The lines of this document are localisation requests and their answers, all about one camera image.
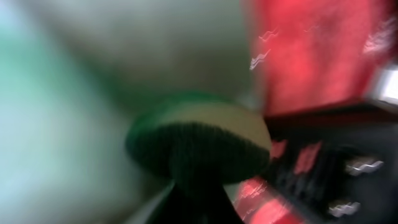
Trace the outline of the green sponge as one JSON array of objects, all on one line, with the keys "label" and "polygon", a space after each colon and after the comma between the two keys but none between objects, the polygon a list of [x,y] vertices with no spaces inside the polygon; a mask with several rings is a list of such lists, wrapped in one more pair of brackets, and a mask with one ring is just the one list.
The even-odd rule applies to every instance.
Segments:
[{"label": "green sponge", "polygon": [[125,140],[129,157],[156,176],[188,186],[242,182],[271,161],[263,117],[206,93],[172,96],[140,113]]}]

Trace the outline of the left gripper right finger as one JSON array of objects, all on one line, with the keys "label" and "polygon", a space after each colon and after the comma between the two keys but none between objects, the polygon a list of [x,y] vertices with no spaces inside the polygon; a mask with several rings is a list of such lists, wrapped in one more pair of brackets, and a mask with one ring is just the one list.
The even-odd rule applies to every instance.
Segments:
[{"label": "left gripper right finger", "polygon": [[397,108],[267,117],[265,179],[310,223],[397,222]]}]

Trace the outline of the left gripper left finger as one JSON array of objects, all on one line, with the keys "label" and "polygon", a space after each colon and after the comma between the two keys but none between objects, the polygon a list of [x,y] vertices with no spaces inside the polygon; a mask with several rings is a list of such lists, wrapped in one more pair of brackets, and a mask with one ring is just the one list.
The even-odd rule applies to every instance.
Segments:
[{"label": "left gripper left finger", "polygon": [[225,184],[236,184],[245,179],[239,174],[178,176],[169,174],[174,186],[161,200],[149,218],[150,224],[240,224]]}]

